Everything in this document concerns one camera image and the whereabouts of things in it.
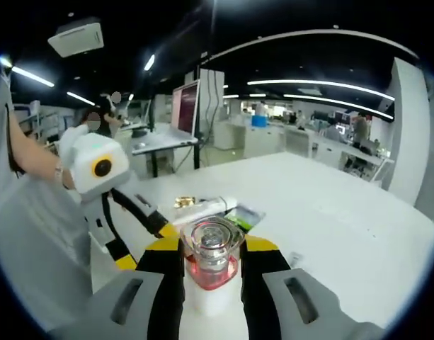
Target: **person's arm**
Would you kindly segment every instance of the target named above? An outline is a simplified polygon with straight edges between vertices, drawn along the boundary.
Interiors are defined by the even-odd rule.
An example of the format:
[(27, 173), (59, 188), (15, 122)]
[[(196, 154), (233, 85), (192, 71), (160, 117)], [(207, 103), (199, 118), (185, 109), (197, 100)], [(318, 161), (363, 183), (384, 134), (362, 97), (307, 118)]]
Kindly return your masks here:
[(117, 126), (118, 128), (122, 125), (122, 122), (120, 120), (110, 117), (108, 114), (105, 114), (103, 116), (103, 119), (105, 119), (105, 121), (108, 122), (108, 124)]
[[(13, 158), (27, 174), (34, 175), (47, 181), (55, 180), (55, 168), (59, 157), (44, 149), (35, 140), (23, 134), (13, 113), (9, 113), (9, 130)], [(62, 183), (69, 189), (75, 188), (70, 171), (64, 169)]]

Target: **clear plastic container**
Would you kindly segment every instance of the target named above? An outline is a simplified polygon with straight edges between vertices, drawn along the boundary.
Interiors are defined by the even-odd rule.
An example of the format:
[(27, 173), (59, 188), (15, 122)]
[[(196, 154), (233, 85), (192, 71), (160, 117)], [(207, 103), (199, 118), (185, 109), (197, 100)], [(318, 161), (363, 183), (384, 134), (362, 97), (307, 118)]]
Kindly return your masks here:
[(181, 230), (185, 268), (205, 290), (215, 290), (231, 280), (239, 267), (239, 247), (244, 233), (230, 221), (205, 217)]

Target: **fluorescent light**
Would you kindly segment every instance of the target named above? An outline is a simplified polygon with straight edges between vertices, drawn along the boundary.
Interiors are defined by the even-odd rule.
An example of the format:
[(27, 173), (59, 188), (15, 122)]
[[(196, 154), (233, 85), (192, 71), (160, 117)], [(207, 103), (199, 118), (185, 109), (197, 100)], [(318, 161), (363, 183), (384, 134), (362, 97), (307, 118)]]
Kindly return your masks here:
[(32, 74), (31, 72), (25, 71), (24, 69), (21, 69), (17, 66), (12, 66), (12, 64), (3, 57), (0, 57), (0, 64), (4, 65), (5, 67), (12, 67), (12, 71), (15, 73), (21, 74), (22, 76), (25, 76), (29, 79), (39, 81), (40, 83), (47, 85), (49, 87), (53, 87), (54, 84), (51, 81), (45, 80), (43, 78), (40, 78), (39, 76), (36, 76), (35, 74)]
[(67, 92), (68, 96), (74, 97), (75, 99), (78, 99), (79, 101), (84, 101), (86, 104), (95, 106), (95, 103), (93, 103), (92, 101), (89, 101), (83, 97), (80, 97), (78, 94), (72, 93), (72, 92)]
[(155, 62), (155, 55), (151, 55), (151, 57), (149, 58), (149, 61), (147, 62), (146, 66), (144, 67), (145, 71), (149, 71), (152, 67), (152, 65)]
[(394, 97), (388, 96), (387, 94), (383, 94), (374, 90), (365, 89), (364, 87), (359, 87), (355, 85), (349, 85), (344, 83), (335, 83), (334, 81), (321, 81), (321, 80), (300, 80), (300, 79), (278, 79), (278, 80), (258, 80), (258, 81), (249, 81), (248, 85), (262, 85), (262, 84), (314, 84), (314, 85), (329, 85), (329, 86), (338, 86), (345, 87), (347, 89), (358, 90), (363, 92), (368, 92), (369, 94), (375, 94), (376, 96), (381, 96), (390, 101), (394, 101)]
[(300, 96), (298, 94), (285, 94), (284, 97), (286, 97), (286, 98), (297, 98), (297, 99), (311, 99), (313, 101), (326, 101), (328, 103), (335, 103), (335, 104), (341, 104), (341, 105), (346, 105), (346, 106), (352, 106), (353, 108), (359, 108), (360, 110), (363, 110), (363, 111), (369, 111), (369, 112), (375, 113), (377, 115), (381, 115), (381, 116), (383, 116), (385, 118), (393, 119), (393, 116), (387, 115), (386, 113), (383, 113), (383, 112), (380, 112), (380, 111), (377, 111), (377, 110), (373, 110), (371, 108), (366, 108), (366, 107), (361, 106), (361, 105), (347, 103), (345, 101), (336, 101), (334, 99), (321, 98), (321, 97), (313, 97), (313, 96)]

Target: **gold object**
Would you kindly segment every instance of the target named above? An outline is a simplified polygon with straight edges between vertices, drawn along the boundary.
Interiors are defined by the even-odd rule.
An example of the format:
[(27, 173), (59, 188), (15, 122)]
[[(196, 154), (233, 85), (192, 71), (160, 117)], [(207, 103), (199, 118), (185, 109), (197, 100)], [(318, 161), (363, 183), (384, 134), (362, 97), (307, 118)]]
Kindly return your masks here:
[(180, 196), (180, 197), (176, 198), (176, 202), (174, 203), (174, 207), (179, 209), (179, 208), (188, 207), (190, 205), (194, 205), (195, 203), (196, 203), (196, 199), (194, 197)]

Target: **black ceiling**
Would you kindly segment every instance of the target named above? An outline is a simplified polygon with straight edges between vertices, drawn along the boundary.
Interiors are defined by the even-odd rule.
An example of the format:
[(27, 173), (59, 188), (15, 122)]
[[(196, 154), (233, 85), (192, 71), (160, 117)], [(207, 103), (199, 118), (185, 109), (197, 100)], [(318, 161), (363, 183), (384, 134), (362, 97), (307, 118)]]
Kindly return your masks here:
[[(170, 55), (172, 49), (165, 49), (162, 44), (171, 37), (184, 15), (201, 3), (208, 9), (212, 2), (158, 0), (143, 1), (139, 6), (100, 5), (93, 9), (57, 4), (42, 8), (32, 4), (17, 6), (10, 15), (11, 24), (0, 35), (3, 51), (16, 58), (17, 66), (53, 81), (55, 87), (50, 89), (15, 75), (14, 99), (19, 102), (40, 99), (45, 104), (80, 107), (86, 104), (66, 96), (67, 91), (90, 100), (99, 93), (112, 91), (145, 95), (149, 77), (169, 70), (159, 59), (151, 72), (143, 72), (150, 55), (159, 50), (165, 56)], [(429, 34), (434, 30), (434, 8), (424, 2), (407, 5), (401, 1), (394, 5), (378, 0), (217, 0), (212, 36), (205, 32), (208, 39), (203, 41), (201, 30), (201, 36), (190, 34), (185, 40), (175, 41), (173, 50), (181, 50), (182, 56), (189, 50), (192, 58), (198, 50), (218, 53), (259, 36), (331, 29), (338, 25), (341, 30), (356, 30), (396, 41), (416, 52), (419, 64), (434, 66), (434, 40)], [(195, 13), (199, 15), (210, 29), (208, 12)], [(88, 16), (100, 18), (105, 47), (61, 58), (47, 39), (55, 34), (58, 26)], [(252, 80), (284, 78), (339, 81), (385, 92), (394, 56), (415, 62), (405, 52), (367, 38), (304, 35), (250, 46), (217, 58), (206, 67), (225, 71), (227, 94), (257, 92), (273, 98), (280, 98), (284, 93), (298, 94), (297, 86), (246, 86)], [(173, 76), (156, 89), (170, 91), (182, 79), (183, 75)], [(370, 108), (377, 108), (380, 100), (346, 89), (320, 86), (319, 90), (327, 98), (357, 102)]]

